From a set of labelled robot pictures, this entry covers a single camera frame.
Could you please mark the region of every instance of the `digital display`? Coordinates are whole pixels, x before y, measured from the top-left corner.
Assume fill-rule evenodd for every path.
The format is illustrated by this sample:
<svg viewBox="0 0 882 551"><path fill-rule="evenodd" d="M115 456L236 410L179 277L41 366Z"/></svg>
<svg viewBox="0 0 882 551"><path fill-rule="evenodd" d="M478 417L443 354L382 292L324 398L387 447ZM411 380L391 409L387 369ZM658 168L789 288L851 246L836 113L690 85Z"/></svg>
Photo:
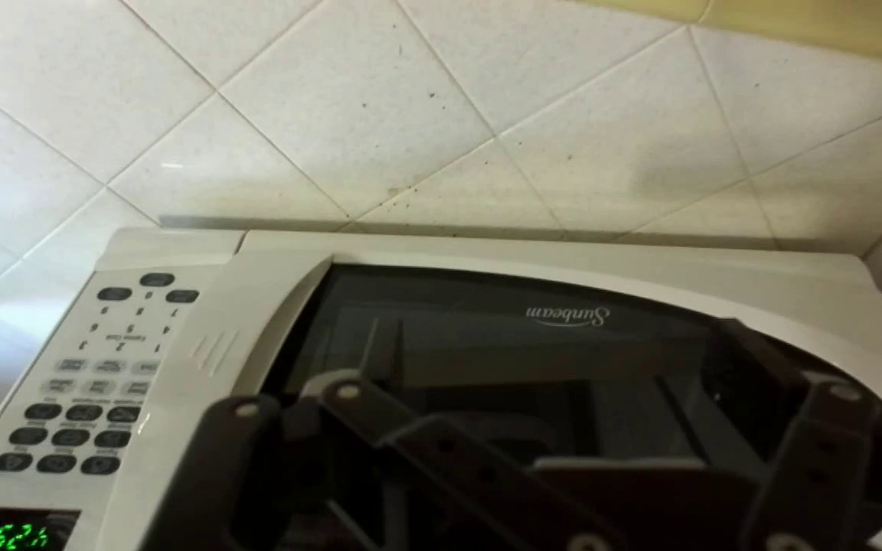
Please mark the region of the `digital display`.
<svg viewBox="0 0 882 551"><path fill-rule="evenodd" d="M0 510L0 551L63 551L79 513Z"/></svg>

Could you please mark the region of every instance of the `microwave oven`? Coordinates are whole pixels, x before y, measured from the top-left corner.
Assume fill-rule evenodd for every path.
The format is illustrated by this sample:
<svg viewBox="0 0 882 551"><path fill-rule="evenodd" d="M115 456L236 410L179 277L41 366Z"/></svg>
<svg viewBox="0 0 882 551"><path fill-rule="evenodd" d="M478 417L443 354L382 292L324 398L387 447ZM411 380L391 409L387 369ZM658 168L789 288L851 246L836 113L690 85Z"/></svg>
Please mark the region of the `microwave oven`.
<svg viewBox="0 0 882 551"><path fill-rule="evenodd" d="M764 398L699 384L716 320L882 400L882 295L846 255L123 230L0 404L0 548L140 548L214 400L290 404L387 325L403 334L396 394L519 465L761 477Z"/></svg>

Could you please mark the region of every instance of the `control panel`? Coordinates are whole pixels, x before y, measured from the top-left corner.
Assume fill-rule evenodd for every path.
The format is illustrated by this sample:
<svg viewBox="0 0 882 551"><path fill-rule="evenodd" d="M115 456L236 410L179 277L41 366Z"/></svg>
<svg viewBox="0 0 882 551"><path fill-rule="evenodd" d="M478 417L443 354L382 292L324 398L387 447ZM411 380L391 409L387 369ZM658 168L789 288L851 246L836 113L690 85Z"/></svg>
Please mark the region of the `control panel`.
<svg viewBox="0 0 882 551"><path fill-rule="evenodd" d="M0 548L92 548L210 266L96 273L0 410Z"/></svg>

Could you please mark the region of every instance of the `brand logo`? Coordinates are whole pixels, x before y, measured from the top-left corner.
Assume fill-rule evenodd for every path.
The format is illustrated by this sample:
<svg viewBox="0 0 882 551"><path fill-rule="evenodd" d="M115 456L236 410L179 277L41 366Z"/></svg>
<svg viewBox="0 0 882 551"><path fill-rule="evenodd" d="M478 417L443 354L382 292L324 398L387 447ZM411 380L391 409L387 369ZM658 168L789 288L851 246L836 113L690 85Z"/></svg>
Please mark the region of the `brand logo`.
<svg viewBox="0 0 882 551"><path fill-rule="evenodd" d="M528 320L549 329L602 329L611 313L605 306L528 306Z"/></svg>

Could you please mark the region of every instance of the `button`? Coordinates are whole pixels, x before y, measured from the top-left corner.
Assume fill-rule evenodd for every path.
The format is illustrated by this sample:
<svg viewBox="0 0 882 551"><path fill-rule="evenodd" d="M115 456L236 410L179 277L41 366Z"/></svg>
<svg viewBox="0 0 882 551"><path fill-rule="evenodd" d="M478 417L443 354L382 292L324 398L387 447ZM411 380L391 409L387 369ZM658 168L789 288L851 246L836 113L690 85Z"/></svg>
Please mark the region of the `button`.
<svg viewBox="0 0 882 551"><path fill-rule="evenodd" d="M89 394L107 394L107 392L112 392L112 384L110 384L110 380L89 380L89 384L82 387L82 392L89 392Z"/></svg>
<svg viewBox="0 0 882 551"><path fill-rule="evenodd" d="M158 371L158 361L137 361L136 366L136 373L155 373Z"/></svg>
<svg viewBox="0 0 882 551"><path fill-rule="evenodd" d="M33 443L47 441L47 430L23 426L23 430L16 430L10 436L10 441L17 443L17 447L33 447Z"/></svg>
<svg viewBox="0 0 882 551"><path fill-rule="evenodd" d="M51 443L54 443L54 447L79 447L79 443L87 443L89 438L92 438L92 436L82 432L82 430L60 430L60 432L51 436Z"/></svg>
<svg viewBox="0 0 882 551"><path fill-rule="evenodd" d="M0 472L23 472L33 463L29 455L2 455L0 456Z"/></svg>
<svg viewBox="0 0 882 551"><path fill-rule="evenodd" d="M136 423L137 414L140 414L140 409L110 409L110 410L107 410L107 420L110 420L110 423Z"/></svg>
<svg viewBox="0 0 882 551"><path fill-rule="evenodd" d="M29 404L29 409L23 409L23 420L51 420L60 410L63 410L60 404Z"/></svg>
<svg viewBox="0 0 882 551"><path fill-rule="evenodd" d="M192 288L176 288L176 292L167 292L166 301L167 305L195 305L199 292Z"/></svg>
<svg viewBox="0 0 882 551"><path fill-rule="evenodd" d="M47 380L42 392L63 394L74 390L74 380Z"/></svg>
<svg viewBox="0 0 882 551"><path fill-rule="evenodd" d="M146 277L140 277L143 288L167 288L172 282L175 282L172 273L146 273Z"/></svg>
<svg viewBox="0 0 882 551"><path fill-rule="evenodd" d="M97 301L125 301L132 297L132 288L102 288Z"/></svg>
<svg viewBox="0 0 882 551"><path fill-rule="evenodd" d="M125 369L123 361L97 361L96 366L97 373L123 373L123 369Z"/></svg>
<svg viewBox="0 0 882 551"><path fill-rule="evenodd" d="M132 441L132 432L102 432L96 438L96 447L125 447Z"/></svg>
<svg viewBox="0 0 882 551"><path fill-rule="evenodd" d="M137 380L125 384L125 394L146 394L146 384Z"/></svg>
<svg viewBox="0 0 882 551"><path fill-rule="evenodd" d="M82 465L79 465L79 472L82 476L110 476L110 472L115 472L123 463L115 460L115 456L89 456Z"/></svg>
<svg viewBox="0 0 882 551"><path fill-rule="evenodd" d="M77 465L77 456L42 456L38 463L38 472L47 472L47 476L63 476Z"/></svg>
<svg viewBox="0 0 882 551"><path fill-rule="evenodd" d="M77 404L67 410L67 420L97 420L102 417L102 409L96 404Z"/></svg>
<svg viewBox="0 0 882 551"><path fill-rule="evenodd" d="M87 358L60 358L60 366L54 366L54 371L60 373L79 373L87 369Z"/></svg>

